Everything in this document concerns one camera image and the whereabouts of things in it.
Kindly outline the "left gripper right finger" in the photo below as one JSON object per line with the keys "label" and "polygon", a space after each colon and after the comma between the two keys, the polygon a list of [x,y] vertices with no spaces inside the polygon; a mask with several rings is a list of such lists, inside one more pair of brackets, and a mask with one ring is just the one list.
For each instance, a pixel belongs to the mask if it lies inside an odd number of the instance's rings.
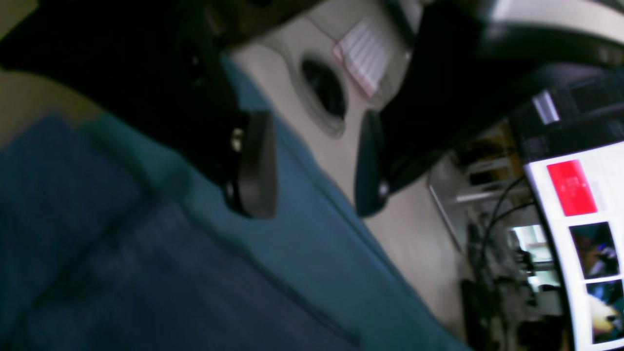
{"label": "left gripper right finger", "polygon": [[354,201],[370,217],[444,153],[533,96],[623,66],[621,0],[435,0],[406,75],[363,118]]}

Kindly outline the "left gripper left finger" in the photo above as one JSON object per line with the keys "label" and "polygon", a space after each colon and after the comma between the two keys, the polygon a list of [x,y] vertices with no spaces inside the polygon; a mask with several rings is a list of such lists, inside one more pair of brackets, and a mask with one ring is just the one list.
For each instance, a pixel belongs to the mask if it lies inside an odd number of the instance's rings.
{"label": "left gripper left finger", "polygon": [[245,111],[205,0],[41,0],[1,40],[1,66],[65,84],[178,151],[251,218],[278,207],[274,118]]}

